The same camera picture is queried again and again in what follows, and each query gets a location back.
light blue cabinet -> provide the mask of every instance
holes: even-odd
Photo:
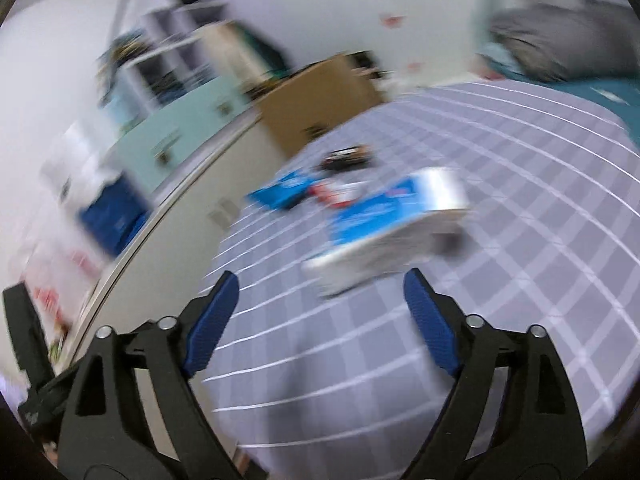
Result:
[[[217,77],[126,133],[114,149],[127,173],[151,193],[188,156],[248,108],[234,81]]]

bed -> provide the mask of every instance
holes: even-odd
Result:
[[[376,164],[348,178],[372,192],[424,166],[457,168],[473,205],[462,243],[412,264],[494,326],[548,327],[596,441],[640,370],[640,155],[622,120],[524,82],[434,88],[325,134],[278,176],[358,142]],[[402,272],[318,296],[300,263],[326,243],[329,215],[313,200],[243,210],[201,283],[225,269],[241,283],[204,385],[222,430],[282,478],[395,479],[452,383],[414,329]]]
[[[542,10],[542,6],[552,7]],[[490,71],[498,77],[553,88],[599,104],[622,119],[629,136],[640,146],[640,21],[628,0],[520,0],[517,4],[513,0],[488,0],[485,7],[481,22],[487,26],[478,38],[478,54]],[[586,21],[560,18],[562,10],[585,11],[586,17],[577,19]],[[543,14],[550,20],[562,20],[564,27],[544,23]],[[559,69],[552,79],[563,80],[542,82],[539,79],[543,77],[524,75],[538,72],[540,60],[525,55],[522,66],[516,59],[518,51],[523,54],[522,44],[510,41],[514,38],[542,49],[551,60],[550,66],[555,67],[552,72]],[[628,58],[628,64],[622,58]],[[564,77],[577,68],[573,63],[582,66],[586,75]],[[620,72],[616,76],[607,75],[616,71]]]

checkered bedsheet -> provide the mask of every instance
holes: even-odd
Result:
[[[371,191],[425,166],[457,168],[473,206],[465,242],[417,267],[498,328],[546,326],[587,437],[598,436],[640,368],[640,156],[620,119],[520,82],[434,88],[338,127],[282,173],[356,143],[377,161],[348,178]],[[315,200],[244,209],[202,280],[204,293],[229,269],[242,288],[206,385],[221,427],[284,478],[393,479],[452,381],[414,329],[402,273],[318,297],[300,263],[327,243],[330,215]]]

brown box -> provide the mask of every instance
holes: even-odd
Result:
[[[338,124],[383,102],[346,57],[317,63],[255,102],[262,123],[288,157]]]

white box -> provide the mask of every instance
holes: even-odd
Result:
[[[303,263],[330,296],[385,272],[400,270],[433,245],[434,234],[458,231],[468,212],[455,170],[423,168],[385,192],[339,212],[332,247]]]

